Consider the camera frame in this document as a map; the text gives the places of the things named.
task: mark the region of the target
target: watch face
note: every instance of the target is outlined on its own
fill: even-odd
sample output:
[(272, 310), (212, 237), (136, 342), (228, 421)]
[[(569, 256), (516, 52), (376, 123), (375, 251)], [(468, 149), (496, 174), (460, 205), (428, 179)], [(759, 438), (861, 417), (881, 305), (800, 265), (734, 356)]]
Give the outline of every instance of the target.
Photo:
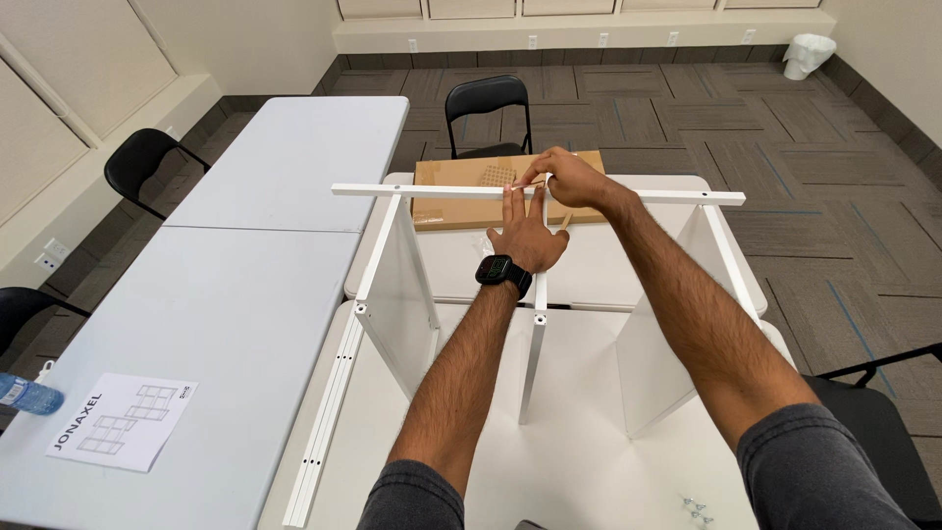
[(510, 264), (507, 256), (487, 256), (481, 261), (475, 278), (482, 284), (500, 283), (507, 277)]

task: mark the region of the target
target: chair backrest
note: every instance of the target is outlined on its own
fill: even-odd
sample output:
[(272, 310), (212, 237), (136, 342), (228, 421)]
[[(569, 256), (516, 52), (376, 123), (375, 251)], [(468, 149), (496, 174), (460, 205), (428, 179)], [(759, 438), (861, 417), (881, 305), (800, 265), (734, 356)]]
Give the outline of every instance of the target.
[(445, 100), (449, 123), (466, 114), (484, 114), (507, 105), (529, 107), (527, 86), (513, 75), (468, 81), (451, 89)]
[(40, 290), (26, 287), (0, 289), (0, 356), (10, 346), (24, 324), (50, 306), (65, 307), (86, 318), (91, 316), (86, 310), (79, 309)]
[(140, 129), (105, 163), (105, 179), (115, 191), (136, 202), (140, 186), (157, 173), (164, 155), (179, 146), (179, 141), (163, 131)]

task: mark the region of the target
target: cardboard box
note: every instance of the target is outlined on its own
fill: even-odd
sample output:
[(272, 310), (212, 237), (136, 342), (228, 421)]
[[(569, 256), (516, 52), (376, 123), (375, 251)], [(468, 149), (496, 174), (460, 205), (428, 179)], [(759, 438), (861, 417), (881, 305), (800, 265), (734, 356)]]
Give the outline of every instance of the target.
[[(576, 153), (598, 172), (604, 174), (598, 151)], [(469, 158), (464, 160), (426, 160), (415, 164), (414, 183), (421, 186), (499, 186), (523, 176), (537, 155), (519, 157)], [(545, 180), (540, 174), (535, 180)], [(569, 208), (549, 202), (548, 224), (561, 224), (572, 211), (570, 223), (605, 223), (605, 217), (592, 208)], [(482, 199), (413, 199), (413, 223), (416, 231), (458, 230), (503, 226), (501, 201)]]

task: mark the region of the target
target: gray sleeve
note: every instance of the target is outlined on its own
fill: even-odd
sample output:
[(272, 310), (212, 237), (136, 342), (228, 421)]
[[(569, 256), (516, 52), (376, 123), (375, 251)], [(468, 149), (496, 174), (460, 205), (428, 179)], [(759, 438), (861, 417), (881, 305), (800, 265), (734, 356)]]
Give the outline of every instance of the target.
[(415, 460), (386, 464), (357, 530), (461, 530), (462, 496), (434, 469)]
[(763, 530), (916, 528), (823, 406), (776, 410), (742, 435), (736, 458)]

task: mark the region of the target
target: electrical outlet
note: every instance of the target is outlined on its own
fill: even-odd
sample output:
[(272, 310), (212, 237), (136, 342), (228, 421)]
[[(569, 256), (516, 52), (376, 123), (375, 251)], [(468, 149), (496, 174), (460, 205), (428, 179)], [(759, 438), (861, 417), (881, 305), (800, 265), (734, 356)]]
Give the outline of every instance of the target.
[(72, 252), (69, 247), (65, 246), (55, 238), (50, 239), (49, 242), (46, 243), (46, 246), (42, 248), (46, 249), (46, 252), (49, 253), (49, 256), (52, 256), (59, 261), (62, 261), (68, 257)]
[(43, 269), (44, 271), (48, 273), (54, 273), (56, 270), (58, 270), (59, 265), (61, 265), (61, 263), (59, 263), (53, 257), (47, 255), (44, 252), (40, 254), (39, 257), (36, 258), (36, 261), (34, 261), (34, 263), (36, 263), (40, 267), (40, 269)]

